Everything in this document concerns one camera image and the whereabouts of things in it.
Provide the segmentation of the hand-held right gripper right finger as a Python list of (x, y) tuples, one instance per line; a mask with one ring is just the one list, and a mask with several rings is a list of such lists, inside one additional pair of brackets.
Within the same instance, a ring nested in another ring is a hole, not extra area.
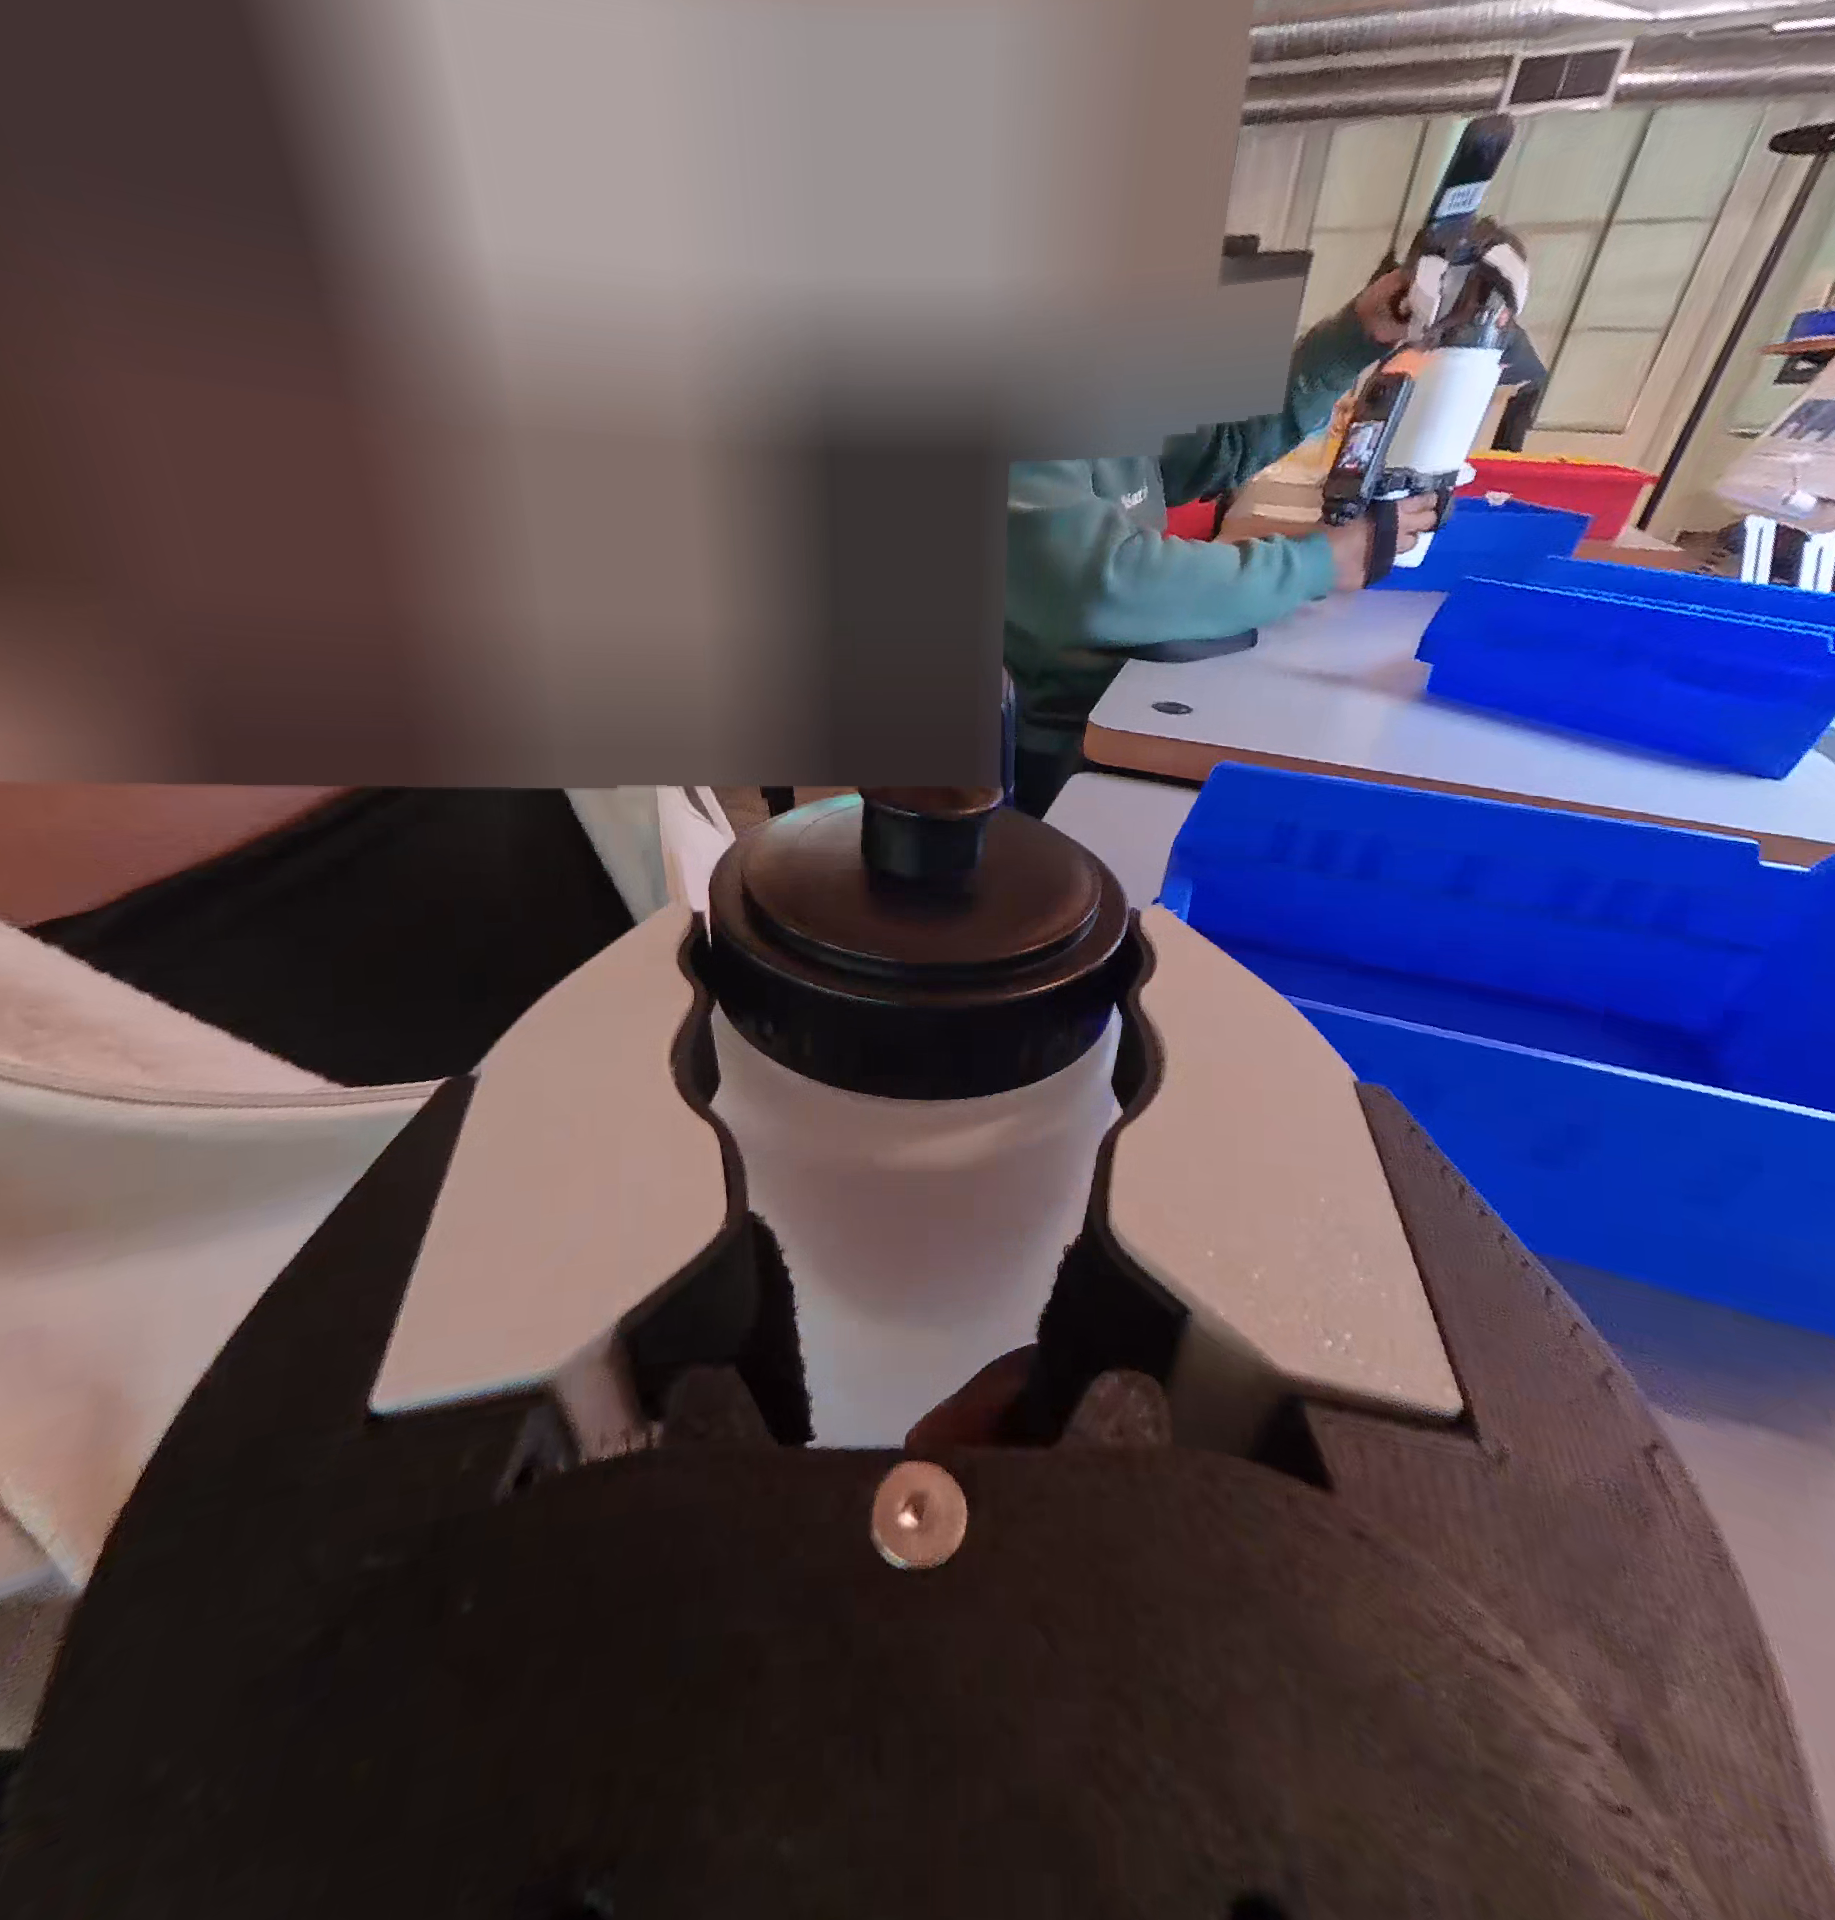
[(1184, 1449), (1265, 1454), (1297, 1409), (1457, 1430), (1445, 1351), (1358, 1082), (1278, 990), (1139, 912), (1122, 1114), (1042, 1311), (1016, 1434), (1057, 1442), (1113, 1372)]

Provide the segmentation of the white ceiling vent grille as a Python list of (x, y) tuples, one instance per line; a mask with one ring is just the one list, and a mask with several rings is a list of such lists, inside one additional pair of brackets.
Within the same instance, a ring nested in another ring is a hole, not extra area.
[(1559, 51), (1525, 51), (1515, 57), (1501, 111), (1588, 111), (1617, 99), (1617, 86), (1634, 45), (1613, 42)]

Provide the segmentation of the white plastic bottle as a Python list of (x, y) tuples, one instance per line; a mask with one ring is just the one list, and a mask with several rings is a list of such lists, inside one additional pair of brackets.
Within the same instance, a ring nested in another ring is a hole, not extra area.
[(713, 1111), (777, 1236), (819, 1449), (891, 1449), (1024, 1349), (1080, 1233), (1122, 1021), (1071, 1067), (967, 1100), (841, 1093), (713, 1016)]

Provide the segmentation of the white board stand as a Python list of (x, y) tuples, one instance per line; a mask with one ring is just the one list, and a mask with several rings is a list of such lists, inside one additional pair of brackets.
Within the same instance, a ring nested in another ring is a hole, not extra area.
[(1835, 532), (1799, 532), (1766, 516), (1739, 524), (1739, 580), (1807, 595), (1835, 592)]

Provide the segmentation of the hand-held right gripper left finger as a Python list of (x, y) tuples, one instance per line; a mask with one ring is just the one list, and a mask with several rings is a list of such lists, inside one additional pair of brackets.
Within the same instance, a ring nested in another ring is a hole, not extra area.
[(811, 1436), (794, 1297), (713, 1114), (702, 924), (661, 907), (536, 1002), (474, 1074), (379, 1416), (541, 1398), (577, 1461), (651, 1442), (671, 1387), (733, 1368)]

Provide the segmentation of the red plastic bin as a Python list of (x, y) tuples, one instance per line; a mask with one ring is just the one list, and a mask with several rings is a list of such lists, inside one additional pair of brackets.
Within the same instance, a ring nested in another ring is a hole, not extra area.
[(1614, 542), (1656, 487), (1648, 470), (1577, 456), (1475, 452), (1460, 497), (1508, 497), (1534, 508), (1588, 516), (1585, 536)]

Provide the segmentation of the person's black shirt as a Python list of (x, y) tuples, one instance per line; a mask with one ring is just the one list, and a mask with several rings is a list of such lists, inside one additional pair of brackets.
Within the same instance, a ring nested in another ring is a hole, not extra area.
[(560, 790), (353, 790), (28, 931), (344, 1086), (477, 1067), (635, 928)]

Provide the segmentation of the blue plastic bin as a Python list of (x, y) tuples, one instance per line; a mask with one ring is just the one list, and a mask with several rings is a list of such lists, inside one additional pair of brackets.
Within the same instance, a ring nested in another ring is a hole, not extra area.
[(1835, 726), (1835, 595), (1558, 558), (1470, 574), (1426, 696), (1685, 766), (1788, 780)]
[(1159, 904), (1540, 1258), (1835, 1338), (1835, 856), (1219, 766)]
[(1588, 532), (1588, 513), (1515, 497), (1457, 497), (1442, 527), (1403, 554), (1369, 592), (1452, 595), (1470, 580), (1515, 584), (1570, 558)]

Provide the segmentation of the black bottle lid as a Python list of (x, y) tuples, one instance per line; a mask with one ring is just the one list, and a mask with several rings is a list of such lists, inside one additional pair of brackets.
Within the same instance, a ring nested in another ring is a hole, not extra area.
[(707, 890), (728, 1028), (837, 1093), (962, 1100), (1079, 1062), (1122, 994), (1122, 882), (997, 788), (892, 788), (740, 837)]

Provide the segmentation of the black floor lamp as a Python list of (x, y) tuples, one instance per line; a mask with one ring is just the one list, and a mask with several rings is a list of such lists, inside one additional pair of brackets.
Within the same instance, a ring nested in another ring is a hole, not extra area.
[(1636, 519), (1636, 528), (1649, 534), (1656, 527), (1656, 519), (1662, 508), (1670, 502), (1675, 479), (1683, 474), (1687, 456), (1696, 446), (1696, 437), (1720, 396), (1720, 388), (1727, 381), (1728, 365), (1738, 357), (1746, 332), (1751, 329), (1751, 322), (1760, 313), (1760, 305), (1764, 302), (1764, 295), (1769, 293), (1792, 242), (1799, 227), (1807, 219), (1810, 201), (1815, 196), (1819, 181), (1835, 170), (1835, 120), (1826, 124), (1810, 124), (1802, 129), (1785, 129), (1775, 130), (1766, 143), (1766, 152), (1772, 159), (1802, 159), (1806, 173), (1796, 181), (1796, 190), (1792, 196), (1792, 204), (1785, 207), (1785, 216), (1781, 219), (1775, 235), (1766, 242), (1766, 252), (1760, 258), (1760, 267), (1753, 278), (1746, 286), (1746, 295), (1738, 299), (1738, 307), (1732, 313), (1732, 325), (1720, 339), (1720, 346), (1715, 350), (1704, 381), (1696, 391), (1696, 397), (1691, 401), (1685, 419), (1679, 422), (1679, 431), (1670, 446), (1670, 456), (1659, 471), (1659, 479), (1649, 487), (1649, 497)]

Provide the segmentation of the printed instruction board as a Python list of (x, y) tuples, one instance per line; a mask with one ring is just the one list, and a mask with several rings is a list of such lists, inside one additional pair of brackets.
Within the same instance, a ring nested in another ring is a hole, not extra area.
[(1723, 470), (1715, 497), (1743, 516), (1799, 532), (1835, 532), (1835, 357)]

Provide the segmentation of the person's right hand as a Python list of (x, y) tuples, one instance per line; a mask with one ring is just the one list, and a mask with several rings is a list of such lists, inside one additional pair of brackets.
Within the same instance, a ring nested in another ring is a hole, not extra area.
[(980, 1368), (944, 1402), (905, 1436), (905, 1454), (940, 1457), (956, 1449), (990, 1449), (1016, 1442), (1016, 1405), (1030, 1387), (1034, 1349), (1016, 1349)]

